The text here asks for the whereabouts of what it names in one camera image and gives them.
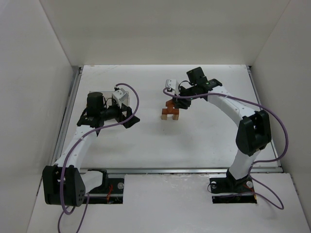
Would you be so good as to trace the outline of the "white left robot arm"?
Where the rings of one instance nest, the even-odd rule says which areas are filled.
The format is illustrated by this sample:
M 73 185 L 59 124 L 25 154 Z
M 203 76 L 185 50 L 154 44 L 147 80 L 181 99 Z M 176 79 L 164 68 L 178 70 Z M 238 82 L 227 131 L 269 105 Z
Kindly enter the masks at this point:
M 85 174 L 80 173 L 88 149 L 106 121 L 115 120 L 117 125 L 127 129 L 140 121 L 132 113 L 127 91 L 116 88 L 111 98 L 111 104 L 107 104 L 102 92 L 90 92 L 87 95 L 86 108 L 77 122 L 70 144 L 52 166 L 43 169 L 44 198 L 47 204 L 79 207 L 87 193 L 105 184 L 105 170 L 91 169 Z

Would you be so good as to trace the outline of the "red-brown long rectangular block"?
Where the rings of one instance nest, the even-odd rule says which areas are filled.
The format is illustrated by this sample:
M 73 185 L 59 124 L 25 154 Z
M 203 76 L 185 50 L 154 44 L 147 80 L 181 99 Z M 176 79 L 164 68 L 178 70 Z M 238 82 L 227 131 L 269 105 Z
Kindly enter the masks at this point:
M 162 109 L 162 115 L 178 115 L 179 109 L 174 109 L 172 112 L 169 112 L 167 108 Z

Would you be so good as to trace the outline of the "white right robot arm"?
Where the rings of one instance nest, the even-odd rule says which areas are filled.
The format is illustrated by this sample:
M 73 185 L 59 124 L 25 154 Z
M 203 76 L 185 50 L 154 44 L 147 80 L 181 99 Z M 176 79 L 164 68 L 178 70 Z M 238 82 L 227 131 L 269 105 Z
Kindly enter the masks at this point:
M 269 115 L 256 111 L 239 100 L 230 98 L 230 93 L 217 79 L 207 79 L 201 67 L 187 72 L 189 88 L 176 80 L 167 80 L 166 88 L 174 93 L 173 104 L 177 109 L 188 109 L 192 99 L 202 98 L 218 107 L 238 127 L 236 135 L 237 154 L 233 164 L 222 178 L 210 178 L 213 194 L 242 193 L 252 190 L 249 170 L 257 155 L 271 142 Z

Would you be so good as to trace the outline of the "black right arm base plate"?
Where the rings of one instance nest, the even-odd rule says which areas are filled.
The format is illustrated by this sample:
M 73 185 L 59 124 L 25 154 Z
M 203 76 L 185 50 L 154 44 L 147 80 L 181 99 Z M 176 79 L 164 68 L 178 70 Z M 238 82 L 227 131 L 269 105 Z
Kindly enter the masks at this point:
M 254 185 L 250 178 L 233 183 L 227 177 L 211 177 L 209 182 L 213 204 L 257 204 Z

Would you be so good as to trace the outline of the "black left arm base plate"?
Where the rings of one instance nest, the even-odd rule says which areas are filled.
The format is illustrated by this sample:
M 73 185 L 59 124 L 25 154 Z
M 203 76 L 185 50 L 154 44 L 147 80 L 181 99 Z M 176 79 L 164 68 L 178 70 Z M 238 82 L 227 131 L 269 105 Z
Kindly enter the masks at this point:
M 108 178 L 107 182 L 91 190 L 89 204 L 123 204 L 124 177 Z

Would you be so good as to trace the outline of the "red-brown wooden triangle block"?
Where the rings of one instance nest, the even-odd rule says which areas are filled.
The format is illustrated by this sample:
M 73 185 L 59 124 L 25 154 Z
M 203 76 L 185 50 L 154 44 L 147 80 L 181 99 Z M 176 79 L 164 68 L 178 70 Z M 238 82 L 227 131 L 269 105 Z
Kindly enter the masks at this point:
M 174 102 L 173 102 L 173 100 L 167 101 L 166 104 L 165 104 L 165 106 L 166 106 L 167 109 L 173 109 L 173 108 L 174 108 Z

